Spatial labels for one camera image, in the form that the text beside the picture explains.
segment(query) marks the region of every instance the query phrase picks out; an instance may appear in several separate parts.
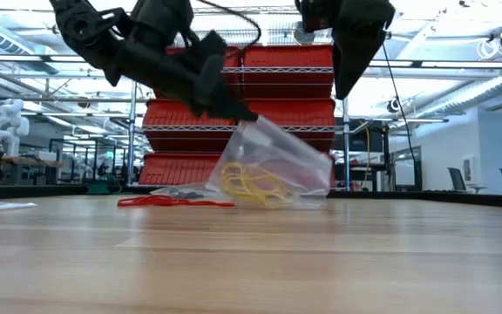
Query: wall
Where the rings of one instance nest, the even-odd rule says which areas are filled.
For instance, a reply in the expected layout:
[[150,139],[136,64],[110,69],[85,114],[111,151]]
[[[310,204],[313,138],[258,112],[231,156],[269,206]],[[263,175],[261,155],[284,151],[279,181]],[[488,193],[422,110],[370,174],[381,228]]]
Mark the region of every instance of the wall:
[[31,131],[28,136],[21,138],[21,144],[43,147],[47,150],[50,139],[63,139],[64,133],[60,128],[47,122],[36,123],[31,117],[29,120],[31,121]]
[[[464,157],[479,155],[478,109],[472,108],[466,115],[448,119],[448,123],[420,125],[411,138],[413,147],[422,148],[424,190],[451,190],[447,168],[462,169]],[[390,138],[391,152],[407,148],[407,138]]]
[[502,112],[479,113],[481,167],[487,194],[502,195]]

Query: green object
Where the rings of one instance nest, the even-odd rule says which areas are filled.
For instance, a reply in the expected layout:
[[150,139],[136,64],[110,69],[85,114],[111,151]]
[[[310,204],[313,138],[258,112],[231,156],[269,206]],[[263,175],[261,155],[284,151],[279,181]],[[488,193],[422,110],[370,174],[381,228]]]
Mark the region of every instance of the green object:
[[121,184],[118,179],[111,175],[105,174],[98,180],[88,184],[88,195],[111,195],[121,193]]

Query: stacked red bins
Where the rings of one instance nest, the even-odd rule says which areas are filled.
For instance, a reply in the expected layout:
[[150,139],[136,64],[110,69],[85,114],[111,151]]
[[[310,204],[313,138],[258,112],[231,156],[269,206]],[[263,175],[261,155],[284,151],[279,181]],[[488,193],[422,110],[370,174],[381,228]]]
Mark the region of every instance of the stacked red bins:
[[[234,96],[242,95],[251,111],[286,127],[319,151],[329,152],[335,126],[330,45],[254,46],[244,55],[230,49],[224,66],[224,78]],[[147,105],[143,126],[155,153],[145,157],[139,184],[206,181],[232,135],[234,122],[195,118],[185,105],[170,99]]]

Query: wooden tabletop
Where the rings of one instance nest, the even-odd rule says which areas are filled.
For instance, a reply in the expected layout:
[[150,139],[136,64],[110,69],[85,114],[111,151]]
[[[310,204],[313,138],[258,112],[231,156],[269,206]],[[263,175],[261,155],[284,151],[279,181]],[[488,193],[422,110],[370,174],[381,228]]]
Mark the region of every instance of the wooden tabletop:
[[118,209],[118,198],[0,212],[0,313],[502,313],[502,208]]
[[1,158],[2,163],[24,165],[24,166],[45,166],[45,167],[62,167],[63,162],[54,160],[42,160],[42,162],[33,160],[28,157],[9,157],[4,156]]

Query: table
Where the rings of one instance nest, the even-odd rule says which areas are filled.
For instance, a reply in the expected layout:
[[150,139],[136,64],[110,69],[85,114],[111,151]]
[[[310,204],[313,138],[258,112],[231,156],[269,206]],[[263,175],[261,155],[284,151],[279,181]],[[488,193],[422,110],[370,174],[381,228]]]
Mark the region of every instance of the table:
[[48,182],[55,182],[57,180],[57,169],[61,168],[64,164],[61,161],[54,160],[42,160],[44,164],[41,164],[37,160],[33,160],[32,158],[27,157],[9,157],[4,156],[1,158],[2,164],[11,165],[10,170],[10,182],[12,184],[18,184],[22,178],[23,166],[44,166],[49,168],[49,171],[46,171],[46,175],[49,176]]
[[129,208],[68,196],[0,212],[0,313],[502,312],[502,208]]

